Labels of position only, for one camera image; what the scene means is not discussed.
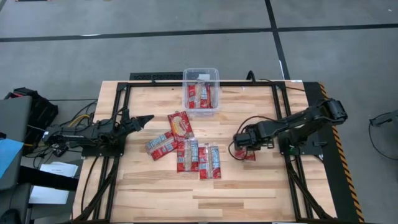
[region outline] cable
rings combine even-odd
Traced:
[[[242,128],[242,126],[243,126],[247,121],[249,121],[250,119],[253,119],[253,118],[263,118],[263,119],[267,119],[267,120],[270,120],[270,121],[273,121],[273,122],[276,122],[276,123],[285,123],[285,122],[283,122],[283,121],[278,121],[278,120],[275,120],[275,119],[272,119],[272,118],[268,118],[268,117],[265,117],[265,116],[251,116],[251,117],[245,119],[245,120],[241,123],[241,125],[240,125],[239,128],[238,128],[238,130],[236,131],[236,134],[239,133],[239,130]],[[248,155],[248,150],[246,150],[246,153],[245,153],[244,157],[238,158],[238,157],[232,155],[231,146],[232,146],[233,143],[234,143],[234,142],[231,142],[231,144],[229,144],[229,146],[228,146],[228,152],[229,152],[229,154],[230,154],[234,159],[236,159],[236,160],[238,160],[238,161],[243,161],[243,160],[245,160],[246,156]]]
[[[265,116],[251,116],[250,118],[245,119],[245,120],[242,122],[242,124],[239,126],[238,130],[236,131],[236,134],[239,133],[239,130],[242,128],[242,126],[243,126],[247,121],[249,121],[250,119],[253,119],[253,118],[267,119],[267,120],[269,120],[269,121],[273,121],[273,122],[276,122],[276,123],[286,123],[285,121],[278,121],[278,120],[275,120],[275,119],[272,119],[272,118],[268,118],[268,117],[265,117]]]
[[[79,116],[79,114],[80,114],[84,109],[89,108],[91,105],[94,105],[94,104],[97,104],[97,100],[95,100],[95,101],[89,103],[88,105],[86,105],[85,107],[83,107],[82,109],[80,109],[80,111],[78,111],[78,112],[73,116],[73,118],[72,118],[71,120],[69,120],[69,121],[67,121],[67,122],[64,122],[64,123],[60,124],[60,126],[63,126],[63,125],[65,125],[65,124],[69,123],[69,122],[72,122],[77,116]]]
[[[40,130],[40,131],[42,131],[42,132],[45,132],[45,130],[44,129],[42,129],[42,128],[38,128],[38,127],[35,127],[35,126],[32,126],[32,125],[27,125],[28,127],[30,127],[30,128],[33,128],[33,129],[37,129],[37,130]]]
[[[127,106],[123,106],[122,108],[120,108],[120,110],[118,110],[118,112],[116,112],[111,119],[107,120],[105,123],[101,124],[100,126],[104,126],[105,124],[108,124],[110,121],[115,120],[116,121],[116,117],[118,115],[119,112],[124,111],[125,109],[127,109]]]
[[[98,99],[50,99],[48,101],[89,101],[89,100],[98,100]]]
[[[246,156],[248,156],[248,150],[246,150],[246,153],[245,153],[244,157],[238,158],[238,157],[232,155],[231,146],[232,146],[233,143],[234,143],[234,142],[232,141],[231,144],[229,144],[229,146],[228,146],[228,152],[229,152],[229,154],[232,156],[232,158],[236,159],[237,161],[243,161],[243,160],[245,160]]]
[[[68,127],[72,127],[73,124],[75,124],[79,119],[83,119],[83,118],[90,118],[90,116],[88,116],[87,114],[83,114],[78,116],[77,118],[75,118],[69,125]]]
[[[11,209],[12,198],[14,197],[16,189],[17,189],[17,186],[15,186],[13,188],[13,190],[12,190],[12,194],[11,194],[11,197],[10,197],[10,202],[9,202],[9,205],[8,205],[8,209]]]
[[[83,189],[83,195],[81,196],[81,205],[80,205],[80,213],[83,213],[83,205],[84,205],[84,199],[85,199],[85,194],[86,194],[86,189],[87,189],[87,184],[88,180],[90,179],[91,172],[93,171],[94,165],[98,159],[98,156],[95,157],[93,164],[90,167],[90,171],[88,171],[86,183],[85,183],[85,188]]]
[[[67,149],[66,152],[80,152],[81,153],[81,151],[70,150],[70,149]]]
[[[392,159],[393,161],[398,161],[398,158],[389,157],[389,156],[383,154],[383,153],[374,145],[374,142],[373,142],[373,139],[372,139],[372,134],[371,134],[371,123],[369,123],[368,132],[369,132],[369,139],[371,140],[371,143],[372,143],[373,148],[374,148],[378,153],[380,153],[380,155],[382,155],[382,156],[384,156],[384,157],[386,157],[386,158],[388,158],[388,159]]]
[[[36,162],[36,159],[39,158],[39,157],[40,157],[41,159],[40,159],[40,161],[39,161],[38,166],[36,167],[35,162]],[[39,155],[35,156],[35,158],[33,159],[33,168],[39,169],[39,165],[40,165],[42,159],[43,159],[43,158],[42,158],[41,156],[39,156]]]
[[[274,81],[271,81],[271,80],[266,79],[266,78],[260,78],[260,80],[265,80],[265,81],[269,81],[269,82],[271,82],[271,83],[274,83]],[[290,88],[291,90],[298,90],[298,91],[303,91],[303,92],[305,92],[305,90],[302,90],[302,89],[299,89],[299,88],[294,88],[294,87],[289,87],[289,86],[285,86],[285,88]]]
[[[52,155],[54,155],[54,153],[51,152],[49,158],[47,158],[47,160],[45,162],[43,162],[43,164],[45,164],[46,162],[48,162],[50,160],[50,158],[52,157]]]
[[[29,156],[29,155],[31,155],[31,154],[33,154],[33,153],[44,152],[44,151],[46,151],[47,149],[48,149],[48,147],[46,147],[46,148],[43,149],[43,150],[31,152],[31,153],[28,153],[28,154],[23,155],[23,156],[26,157],[26,158],[34,158],[35,156]]]

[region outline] black metal frame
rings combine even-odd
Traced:
[[[291,114],[290,106],[289,106],[289,99],[287,97],[287,91],[286,91],[284,82],[257,82],[254,74],[250,73],[250,72],[246,79],[250,80],[250,81],[220,82],[220,86],[269,86],[269,87],[271,87],[272,94],[274,97],[274,104],[275,104],[275,110],[277,113],[277,118],[281,119],[282,112],[281,112],[281,108],[280,108],[279,96],[278,96],[278,91],[277,91],[277,89],[279,88],[282,92],[282,97],[284,99],[284,107],[285,107],[286,115]],[[118,106],[119,106],[119,103],[121,100],[121,92],[122,91],[126,91],[124,94],[123,106],[128,106],[131,88],[133,88],[133,87],[167,87],[167,86],[169,86],[169,87],[182,86],[182,82],[178,82],[178,81],[177,82],[156,82],[156,81],[152,80],[151,82],[147,82],[147,83],[118,83],[112,115],[114,116],[118,111]],[[297,192],[296,192],[296,188],[295,188],[295,181],[300,181],[300,183],[302,184],[302,187],[300,187],[300,189],[301,190],[302,190],[302,188],[304,188],[305,190],[307,189],[301,157],[300,157],[300,155],[295,156],[296,166],[297,166],[297,170],[298,170],[298,176],[297,176],[298,179],[293,178],[291,174],[289,175],[289,170],[291,171],[291,169],[289,167],[289,165],[291,166],[289,154],[284,153],[284,158],[285,158],[285,163],[286,163],[286,169],[288,172],[289,187],[290,187],[290,192],[292,195],[292,203],[293,203],[293,208],[294,208],[294,213],[295,213],[295,219],[296,219],[296,221],[303,220],[303,218],[301,217],[299,200],[298,200]],[[109,158],[105,157],[104,161],[103,161],[103,165],[102,165],[101,176],[99,178],[99,186],[103,186],[103,183],[105,182],[108,162],[109,162]],[[113,166],[116,166],[116,168],[118,168],[118,165],[119,165],[119,157],[115,157]],[[114,178],[112,180],[112,182],[110,183],[109,186],[110,187],[109,187],[108,200],[106,203],[105,220],[111,219],[114,190],[115,190],[115,186],[116,186],[116,178]],[[304,195],[306,195],[306,194],[310,195],[310,193],[308,191],[304,192]],[[305,201],[305,208],[307,211],[306,212],[307,218],[312,219],[313,214],[312,214],[312,209],[311,209],[311,203],[308,201],[308,199],[306,197],[304,198],[304,201]],[[101,205],[100,203],[98,203],[96,205],[93,219],[98,219],[100,205]]]
[[[59,190],[76,191],[79,180],[73,177],[44,172],[31,167],[20,166],[18,184],[30,183],[34,186],[51,187]]]

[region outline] white paper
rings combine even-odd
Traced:
[[[203,81],[210,80],[210,74],[199,74],[198,79]]]
[[[42,164],[40,170],[52,174],[64,175],[66,177],[74,177],[77,168],[78,166],[73,164],[52,162],[51,164]],[[34,186],[30,194],[29,203],[65,205],[68,200],[68,194],[69,191],[67,190]]]

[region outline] black floor stripe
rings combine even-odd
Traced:
[[[0,11],[6,0],[0,2]],[[92,34],[92,35],[63,35],[63,36],[43,36],[43,37],[0,37],[0,42],[35,42],[51,40],[91,40],[91,39],[118,39],[134,37],[168,37],[179,35],[206,35],[206,34],[250,34],[259,32],[305,32],[305,31],[324,31],[324,30],[361,30],[361,29],[391,29],[398,28],[398,24],[375,24],[375,25],[352,25],[352,26],[318,26],[318,27],[281,27],[281,28],[240,28],[240,29],[210,29],[210,30],[183,30],[183,31],[162,31],[162,32],[139,32],[122,34]],[[289,76],[287,67],[282,62],[285,75]]]
[[[271,23],[272,35],[274,36],[274,41],[275,41],[276,51],[277,51],[278,58],[279,58],[279,63],[280,63],[281,69],[282,69],[282,75],[283,75],[284,79],[290,80],[289,70],[287,69],[287,64],[286,64],[285,53],[282,48],[282,42],[280,41],[278,28],[276,26],[274,11],[272,10],[272,6],[271,6],[271,1],[265,0],[265,2],[266,2],[266,6],[267,6],[269,21]]]
[[[139,32],[124,34],[93,34],[93,35],[63,35],[50,37],[10,37],[0,38],[0,42],[32,42],[49,40],[90,40],[90,39],[117,39],[132,37],[167,37],[176,35],[203,35],[203,34],[247,34],[270,32],[271,28],[242,28],[242,29],[208,29],[208,30],[183,30],[164,32]]]
[[[1,12],[1,9],[3,8],[3,6],[5,5],[6,1],[7,0],[1,0],[0,1],[0,12]]]
[[[359,30],[398,28],[398,24],[347,25],[347,26],[315,26],[315,27],[281,27],[278,32],[324,31],[324,30]]]

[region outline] gray floor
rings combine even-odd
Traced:
[[[271,2],[279,27],[398,23],[393,0]],[[0,37],[240,27],[270,27],[264,1],[8,0],[0,12]],[[371,147],[368,119],[397,109],[398,29],[289,32],[280,38],[291,79],[323,82],[349,114],[338,129],[365,220],[395,223],[398,162]],[[26,86],[48,98],[96,98],[102,80],[188,67],[215,67],[222,79],[244,78],[248,70],[258,78],[282,78],[271,33],[0,43],[0,96]],[[56,122],[86,103],[58,102]],[[398,157],[393,133],[391,125],[373,129],[375,143]],[[60,160],[78,158],[68,152]]]

